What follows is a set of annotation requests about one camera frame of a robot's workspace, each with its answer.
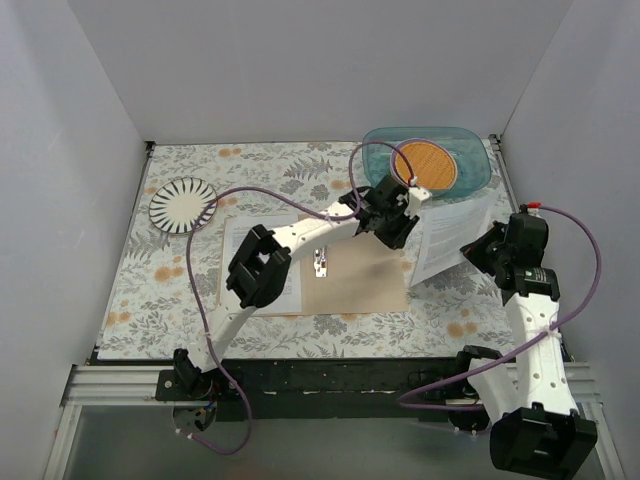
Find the printed paper sheet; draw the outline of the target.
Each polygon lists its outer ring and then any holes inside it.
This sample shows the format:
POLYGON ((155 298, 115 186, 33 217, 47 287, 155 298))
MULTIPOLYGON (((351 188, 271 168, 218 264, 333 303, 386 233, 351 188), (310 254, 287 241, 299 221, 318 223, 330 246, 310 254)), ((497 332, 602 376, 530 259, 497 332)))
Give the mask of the printed paper sheet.
MULTIPOLYGON (((225 221, 220 273, 219 303, 232 299, 234 294, 226 289, 228 267, 236 251, 240 247, 248 231, 255 225, 262 224, 273 230, 298 220, 297 214, 240 216, 229 217, 225 221)), ((302 288, 300 265, 296 263, 289 268, 282 294, 270 305, 258 309, 256 316, 286 316, 302 312, 302 288)))
POLYGON ((494 196, 429 207, 421 214, 423 235, 410 286, 464 261, 460 249, 477 240, 490 221, 494 196))

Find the brown cardboard folder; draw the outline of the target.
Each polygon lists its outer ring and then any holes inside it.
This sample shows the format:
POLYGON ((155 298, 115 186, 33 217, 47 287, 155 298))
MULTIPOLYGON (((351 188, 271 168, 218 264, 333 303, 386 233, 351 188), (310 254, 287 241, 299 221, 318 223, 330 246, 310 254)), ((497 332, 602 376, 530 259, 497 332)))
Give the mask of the brown cardboard folder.
MULTIPOLYGON (((404 312, 408 309, 402 259, 372 233, 356 234, 355 218, 342 221, 305 218, 271 230, 291 249, 291 265, 300 265, 302 312, 297 315, 404 312), (328 275, 316 278, 313 253, 328 247, 328 275)), ((216 308, 236 313, 234 294, 216 308)))

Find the metal folder clip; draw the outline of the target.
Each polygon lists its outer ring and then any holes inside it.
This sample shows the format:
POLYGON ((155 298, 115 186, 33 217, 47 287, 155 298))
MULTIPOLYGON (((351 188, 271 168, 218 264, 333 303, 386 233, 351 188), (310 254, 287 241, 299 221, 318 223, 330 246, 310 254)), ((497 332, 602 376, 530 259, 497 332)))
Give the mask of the metal folder clip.
POLYGON ((326 278, 328 275, 328 247, 318 248, 313 253, 313 270, 316 278, 326 278))

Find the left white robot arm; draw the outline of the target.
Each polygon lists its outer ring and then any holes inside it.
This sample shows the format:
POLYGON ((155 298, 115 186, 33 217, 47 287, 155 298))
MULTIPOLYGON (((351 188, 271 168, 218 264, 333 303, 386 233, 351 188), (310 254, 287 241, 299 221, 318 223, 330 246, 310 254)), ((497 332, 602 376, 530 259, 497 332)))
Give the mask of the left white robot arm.
POLYGON ((245 235, 227 267, 226 289, 232 298, 208 321, 192 269, 193 234, 186 245, 186 268, 204 333, 186 349, 174 352, 178 387, 193 400, 205 398, 215 387, 209 371, 217 369, 234 388, 238 383, 221 365, 222 354, 254 313, 283 293, 291 266, 315 250, 362 233, 373 234, 392 250, 402 249, 419 221, 421 207, 431 193, 415 178, 404 183, 387 175, 374 187, 355 187, 330 206, 314 212, 274 192, 264 193, 305 212, 302 220, 275 229, 257 224, 245 235))

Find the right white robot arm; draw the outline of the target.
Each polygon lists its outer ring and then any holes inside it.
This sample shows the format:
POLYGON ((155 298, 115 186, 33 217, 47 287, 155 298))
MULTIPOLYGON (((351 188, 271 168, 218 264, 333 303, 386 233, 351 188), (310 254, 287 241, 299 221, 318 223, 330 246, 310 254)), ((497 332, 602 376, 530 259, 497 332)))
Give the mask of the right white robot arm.
POLYGON ((581 417, 571 394, 552 324, 559 313, 555 272, 542 265, 549 227, 524 205, 505 223, 497 222, 461 252, 491 276, 502 295, 514 341, 518 378, 505 365, 491 367, 494 354, 476 348, 471 361, 452 373, 454 389, 479 395, 491 423, 490 457, 499 470, 542 479, 571 479, 594 448, 594 422, 581 417))

